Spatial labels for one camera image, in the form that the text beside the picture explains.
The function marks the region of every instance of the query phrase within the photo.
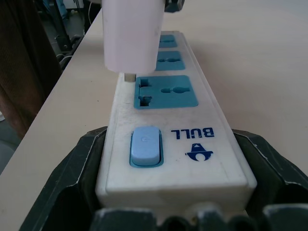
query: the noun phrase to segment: table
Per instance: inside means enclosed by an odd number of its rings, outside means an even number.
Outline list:
[[[166,14],[185,34],[232,128],[263,136],[308,174],[308,3],[190,0]],[[108,125],[117,74],[103,65],[99,14],[0,176],[1,230],[15,231],[53,169]]]

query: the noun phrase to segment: blue logo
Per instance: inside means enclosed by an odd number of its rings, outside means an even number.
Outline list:
[[[185,155],[188,155],[190,159],[198,161],[196,159],[196,156],[198,154],[204,155],[205,159],[204,160],[208,160],[211,157],[211,154],[213,152],[212,151],[207,151],[204,149],[204,147],[202,147],[201,144],[199,143],[193,143],[192,144],[192,151],[190,153],[185,153]]]

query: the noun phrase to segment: power strip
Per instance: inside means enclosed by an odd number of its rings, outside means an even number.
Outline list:
[[[162,52],[166,65],[157,68]],[[208,202],[228,213],[243,211],[256,179],[183,34],[162,32],[158,54],[156,71],[137,75],[136,83],[119,76],[96,184],[100,203],[105,207],[151,208],[158,219],[189,216],[194,208]],[[175,68],[177,62],[183,65]],[[191,85],[179,81],[179,76],[187,77]],[[140,93],[143,87],[147,90]],[[189,105],[176,104],[185,95]],[[148,103],[142,103],[142,97],[149,97]],[[157,129],[142,137],[134,134],[140,127]],[[158,141],[151,138],[157,137],[158,131],[163,163],[139,166],[161,161],[157,159]],[[150,143],[143,145],[151,147],[145,153],[153,155],[150,162],[136,159],[139,165],[132,164],[132,158],[140,158],[140,152],[132,154],[134,135],[142,142],[153,141],[153,148]]]

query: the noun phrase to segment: floor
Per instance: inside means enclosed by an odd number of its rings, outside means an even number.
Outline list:
[[[56,55],[62,54],[55,37],[57,32],[48,20],[42,18],[42,22],[46,31],[46,34],[49,38],[49,41],[52,45],[52,48]],[[70,38],[74,35],[83,35],[84,23],[83,15],[80,16],[79,13],[71,14],[69,19],[64,19],[64,25],[66,32]],[[18,138],[14,129],[5,121],[0,122],[0,175],[4,170],[5,166],[9,162],[10,158],[13,155],[13,152],[16,150],[21,140]]]

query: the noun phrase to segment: table surface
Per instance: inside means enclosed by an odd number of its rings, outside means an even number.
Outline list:
[[[306,174],[307,6],[190,0],[163,24],[184,33],[230,126],[263,136]],[[1,230],[18,230],[78,139],[108,125],[116,80],[103,65],[99,14],[0,176]]]

